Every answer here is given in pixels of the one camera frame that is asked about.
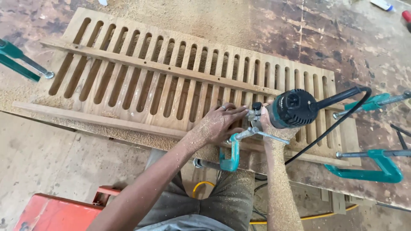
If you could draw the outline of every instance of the hand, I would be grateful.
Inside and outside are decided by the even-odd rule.
[[[244,131],[241,127],[229,129],[229,127],[238,120],[241,120],[247,114],[247,108],[241,106],[236,108],[233,103],[224,103],[224,107],[213,106],[200,123],[193,128],[190,133],[202,137],[205,144],[221,143],[230,138],[232,134]]]
[[[261,126],[263,128],[263,131],[265,133],[271,134],[273,136],[276,137],[280,137],[282,139],[286,139],[286,140],[290,140],[292,139],[297,132],[300,130],[300,128],[283,128],[283,129],[277,129],[275,128],[271,122],[270,122],[270,117],[268,116],[268,110],[266,108],[266,106],[271,105],[272,104],[272,100],[269,100],[268,103],[263,104],[263,108],[261,109],[261,117],[260,117],[260,122],[261,122]],[[268,138],[268,137],[264,137],[264,146],[267,147],[267,143],[271,143],[272,141],[276,141],[274,139]]]

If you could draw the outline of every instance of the gray pants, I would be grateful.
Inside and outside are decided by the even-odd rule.
[[[152,149],[145,168],[164,154],[165,151]],[[253,209],[253,195],[253,172],[222,171],[211,194],[203,200],[187,195],[182,184],[181,172],[178,172],[138,227],[179,216],[199,214],[217,220],[235,231],[247,231]]]

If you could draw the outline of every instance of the wooden panel with slots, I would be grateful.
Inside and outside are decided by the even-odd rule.
[[[332,71],[84,8],[78,8],[61,40],[280,92],[303,88],[317,99],[336,93]],[[214,104],[251,106],[274,98],[63,51],[55,52],[52,70],[54,79],[40,81],[46,101],[58,97],[63,109],[181,131],[192,129]],[[288,149],[303,149],[334,122],[331,110],[321,110]],[[261,145],[256,139],[245,142]],[[341,150],[337,127],[308,154],[335,158]]]

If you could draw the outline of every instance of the yellow cable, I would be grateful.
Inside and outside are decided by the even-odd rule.
[[[196,192],[197,187],[202,185],[202,184],[209,184],[213,187],[215,186],[210,181],[201,181],[201,182],[199,182],[198,184],[196,184],[196,186],[193,189],[193,194],[192,194],[193,198],[195,198],[195,192]],[[345,210],[350,211],[351,209],[354,209],[356,207],[358,207],[358,205],[350,206],[350,207],[346,208]],[[329,217],[329,216],[332,216],[332,215],[335,215],[335,213],[324,213],[324,214],[319,214],[319,215],[314,215],[314,216],[301,217],[301,220],[304,221],[304,220],[315,219],[315,218]],[[250,224],[267,224],[267,222],[266,221],[265,222],[250,222]]]
[[[197,187],[198,186],[200,186],[200,185],[202,185],[202,184],[209,184],[209,185],[211,185],[211,186],[215,186],[213,183],[211,183],[210,181],[201,181],[201,182],[199,182],[198,184],[196,184],[196,186],[194,187],[194,189],[193,189],[193,194],[192,194],[192,197],[193,198],[196,198],[195,197],[195,192],[196,192],[196,189],[197,189]]]
[[[350,206],[350,207],[346,208],[345,210],[350,211],[351,209],[354,209],[356,207],[358,207],[358,205]],[[314,216],[302,217],[301,220],[304,221],[304,220],[321,218],[321,217],[329,217],[329,216],[332,216],[334,214],[335,213],[324,213],[324,214],[319,214],[319,215],[314,215]],[[266,224],[266,223],[267,222],[250,222],[250,224]]]

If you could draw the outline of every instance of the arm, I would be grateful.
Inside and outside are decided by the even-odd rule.
[[[276,129],[268,117],[265,107],[261,111],[261,125],[264,132],[283,139],[291,139],[297,129]],[[268,214],[267,230],[269,231],[303,231],[297,206],[288,180],[284,165],[285,144],[274,139],[264,137],[264,148],[267,154],[267,181],[268,181]]]
[[[146,169],[135,182],[104,208],[88,227],[88,231],[133,230],[147,215],[165,187],[180,171],[190,157],[208,143],[220,143],[241,128],[229,126],[243,118],[245,107],[235,108],[225,103],[213,107],[201,122],[169,150],[162,158]]]

